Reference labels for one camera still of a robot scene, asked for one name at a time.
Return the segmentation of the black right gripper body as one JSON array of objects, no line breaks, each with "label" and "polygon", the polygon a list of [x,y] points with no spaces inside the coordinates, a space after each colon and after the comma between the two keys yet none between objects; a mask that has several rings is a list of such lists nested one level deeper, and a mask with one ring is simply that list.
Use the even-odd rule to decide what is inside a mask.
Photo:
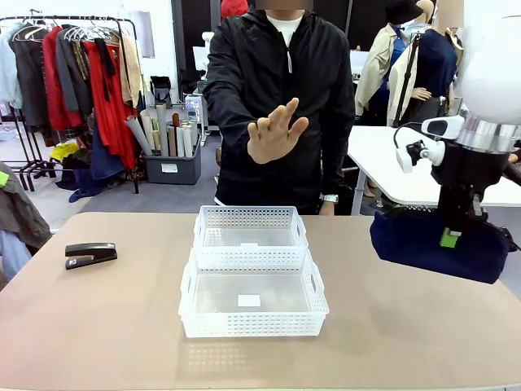
[{"label": "black right gripper body", "polygon": [[432,166],[431,175],[440,185],[437,213],[445,226],[467,228],[488,219],[481,203],[486,189],[501,178],[501,155],[445,141],[444,157]]}]

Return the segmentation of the person's right hand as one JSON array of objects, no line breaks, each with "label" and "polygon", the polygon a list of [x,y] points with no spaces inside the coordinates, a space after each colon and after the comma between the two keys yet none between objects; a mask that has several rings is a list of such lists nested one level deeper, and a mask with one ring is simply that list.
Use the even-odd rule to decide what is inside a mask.
[{"label": "person's right hand", "polygon": [[296,146],[300,136],[309,126],[307,117],[300,117],[290,124],[299,105],[293,98],[286,106],[278,106],[267,117],[247,126],[249,141],[248,155],[259,165],[279,160]]}]

